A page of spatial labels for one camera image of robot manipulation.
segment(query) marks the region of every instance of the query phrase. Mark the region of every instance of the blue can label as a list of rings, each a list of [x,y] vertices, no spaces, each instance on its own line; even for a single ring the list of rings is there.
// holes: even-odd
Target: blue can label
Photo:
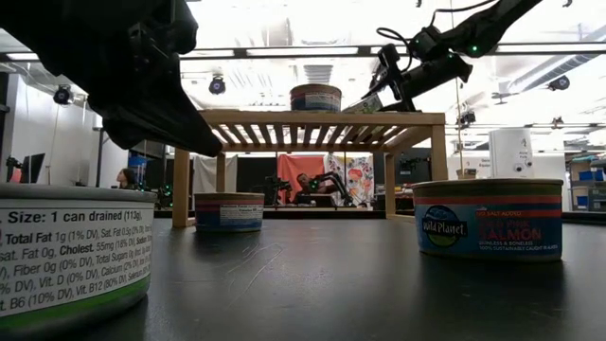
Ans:
[[[496,256],[561,253],[561,203],[440,205],[435,200],[427,200],[427,204],[415,201],[422,251]]]
[[[291,98],[293,110],[341,111],[341,99],[324,93],[307,93]]]
[[[262,222],[262,201],[196,205],[196,225],[203,230],[253,230],[261,228]]]

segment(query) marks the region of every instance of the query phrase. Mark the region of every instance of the white wall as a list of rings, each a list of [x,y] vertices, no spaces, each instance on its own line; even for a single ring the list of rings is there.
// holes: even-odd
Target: white wall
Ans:
[[[97,114],[84,111],[76,105],[60,106],[51,95],[32,86],[27,86],[21,75],[9,76],[8,106],[3,140],[0,181],[6,181],[6,157],[15,157],[23,162],[24,157],[45,153],[45,161],[38,177],[38,184],[73,186],[81,181],[95,185],[97,166],[98,132],[93,131]],[[128,152],[122,151],[113,142],[104,145],[102,166],[112,172],[111,185],[117,185],[116,165],[127,166]],[[110,187],[109,175],[104,182]]]
[[[88,186],[94,186],[97,183],[98,135],[99,132],[95,132],[95,143],[90,151],[91,166],[88,172]],[[117,174],[128,166],[129,152],[118,147],[106,133],[103,133],[103,141],[99,186],[110,188],[118,185]]]
[[[561,179],[564,185],[561,189],[561,207],[570,211],[570,190],[566,179],[566,163],[563,153],[534,153],[532,155],[534,177],[539,179]],[[448,157],[449,180],[456,180],[456,170],[460,169],[459,155]],[[490,177],[490,152],[463,153],[463,167],[477,170],[478,178]]]

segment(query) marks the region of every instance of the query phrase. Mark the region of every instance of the person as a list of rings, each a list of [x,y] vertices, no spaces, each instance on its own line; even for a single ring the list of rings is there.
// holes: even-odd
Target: person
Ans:
[[[294,204],[298,204],[298,198],[301,195],[308,194],[333,194],[338,188],[335,185],[326,186],[324,183],[320,183],[318,188],[314,189],[310,186],[312,179],[306,173],[300,173],[296,176],[296,182],[299,183],[302,190],[300,190],[297,194],[294,195]]]
[[[120,189],[138,189],[138,185],[136,183],[136,175],[134,174],[134,170],[131,169],[122,169],[118,174],[116,181],[120,183]]]

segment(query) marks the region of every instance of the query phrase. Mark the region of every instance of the black cable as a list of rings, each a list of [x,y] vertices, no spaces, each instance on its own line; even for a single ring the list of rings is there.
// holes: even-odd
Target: black cable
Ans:
[[[404,43],[404,46],[406,46],[406,53],[408,53],[408,65],[406,65],[406,68],[404,68],[401,72],[407,71],[410,68],[410,65],[412,65],[413,63],[413,55],[410,52],[410,47],[408,46],[408,41],[406,40],[406,38],[402,37],[401,34],[399,34],[397,31],[387,27],[377,28],[377,34],[382,37],[401,41]]]
[[[434,15],[432,15],[432,21],[431,23],[429,23],[429,26],[433,26],[434,25],[434,21],[436,20],[436,14],[437,13],[457,13],[457,12],[461,12],[461,11],[467,11],[467,10],[471,10],[471,9],[477,9],[479,7],[482,7],[484,5],[487,5],[491,2],[495,2],[496,0],[485,0],[482,1],[481,3],[475,4],[475,5],[471,5],[471,6],[467,6],[465,8],[460,8],[460,9],[436,9],[434,10]]]

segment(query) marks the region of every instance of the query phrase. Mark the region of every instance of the blue bin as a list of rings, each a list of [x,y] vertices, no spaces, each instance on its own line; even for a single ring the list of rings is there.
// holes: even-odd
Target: blue bin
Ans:
[[[599,171],[580,171],[579,172],[579,180],[580,181],[604,181],[604,172]]]
[[[589,198],[587,195],[580,195],[577,197],[578,206],[587,206],[589,204]]]

